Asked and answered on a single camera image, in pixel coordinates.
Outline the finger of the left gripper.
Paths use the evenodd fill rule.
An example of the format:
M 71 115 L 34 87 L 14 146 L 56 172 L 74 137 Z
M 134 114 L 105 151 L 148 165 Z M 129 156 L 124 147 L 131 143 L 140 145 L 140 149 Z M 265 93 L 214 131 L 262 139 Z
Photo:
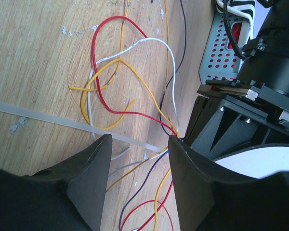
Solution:
M 289 145 L 289 130 L 265 111 L 234 97 L 198 96 L 184 142 L 208 159 L 247 148 Z

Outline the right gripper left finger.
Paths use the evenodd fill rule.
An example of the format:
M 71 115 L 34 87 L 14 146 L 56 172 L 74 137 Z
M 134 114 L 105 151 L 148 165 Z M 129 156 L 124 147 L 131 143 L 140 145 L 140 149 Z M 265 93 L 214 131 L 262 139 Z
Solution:
M 0 231 L 97 231 L 112 153 L 105 134 L 34 175 L 0 169 Z

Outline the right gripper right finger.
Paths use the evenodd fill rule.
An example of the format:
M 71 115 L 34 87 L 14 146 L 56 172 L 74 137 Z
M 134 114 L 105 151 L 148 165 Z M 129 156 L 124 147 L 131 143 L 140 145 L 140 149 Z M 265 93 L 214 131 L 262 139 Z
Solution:
M 289 231 L 289 172 L 256 179 L 228 170 L 175 136 L 169 160 L 183 231 Z

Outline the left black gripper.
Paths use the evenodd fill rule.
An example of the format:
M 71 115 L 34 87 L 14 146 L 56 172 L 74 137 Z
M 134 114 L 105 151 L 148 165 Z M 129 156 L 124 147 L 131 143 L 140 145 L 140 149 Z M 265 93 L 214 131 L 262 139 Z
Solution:
M 224 96 L 247 101 L 267 112 L 278 124 L 289 125 L 289 0 L 262 0 L 269 10 L 257 36 L 239 47 L 232 31 L 237 16 L 226 0 L 216 2 L 234 53 L 241 60 L 235 79 L 207 80 L 200 96 Z

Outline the white zip tie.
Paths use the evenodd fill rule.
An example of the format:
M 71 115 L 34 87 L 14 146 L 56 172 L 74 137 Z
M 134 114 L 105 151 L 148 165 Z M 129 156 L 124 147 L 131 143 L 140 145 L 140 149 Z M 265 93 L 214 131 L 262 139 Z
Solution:
M 131 144 L 143 147 L 145 149 L 154 151 L 156 153 L 162 152 L 162 148 L 153 146 L 151 144 L 148 144 L 148 143 L 136 140 L 136 139 L 132 139 L 130 137 L 127 137 L 118 133 L 106 131 L 106 130 L 95 128 L 90 125 L 76 122 L 70 119 L 66 119 L 66 118 L 62 118 L 62 117 L 58 117 L 54 115 L 49 115 L 43 112 L 30 110 L 27 108 L 15 106 L 15 105 L 8 104 L 8 103 L 0 102 L 0 112 L 8 113 L 8 114 L 16 115 L 16 116 L 27 117 L 27 118 L 31 118 L 34 120 L 48 122 L 48 123 L 58 124 L 58 125 L 69 127 L 69 128 L 75 128 L 75 129 L 79 129 L 79 130 L 83 130 L 83 131 L 87 131 L 91 133 L 96 133 L 99 135 L 110 134 L 112 135 L 112 138 L 116 140 L 123 141 L 126 143 L 131 143 Z

